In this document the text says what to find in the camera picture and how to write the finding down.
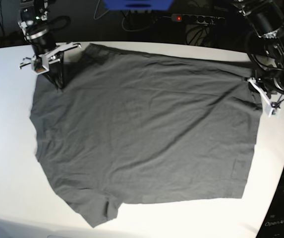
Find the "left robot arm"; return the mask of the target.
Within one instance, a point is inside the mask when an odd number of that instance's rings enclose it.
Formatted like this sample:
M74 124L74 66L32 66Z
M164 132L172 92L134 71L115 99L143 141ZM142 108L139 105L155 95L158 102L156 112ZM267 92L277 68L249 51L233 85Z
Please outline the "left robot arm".
M267 93L284 95L284 15L273 0L231 0L252 30L244 42L246 53L256 67L257 85ZM255 35L264 42L264 52L275 61L269 66L251 53L250 38Z

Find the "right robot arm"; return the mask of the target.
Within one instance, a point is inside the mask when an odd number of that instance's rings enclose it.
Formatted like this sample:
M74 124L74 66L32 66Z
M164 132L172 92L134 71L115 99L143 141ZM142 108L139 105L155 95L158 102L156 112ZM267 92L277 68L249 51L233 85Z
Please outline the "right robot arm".
M53 37L55 31L66 28L71 23L68 16L59 16L48 21L49 4L54 0L21 0L18 12L18 26L24 40L32 46L34 55L26 57L19 65L31 65L32 71L43 75L57 89L65 87L63 75L64 52Z

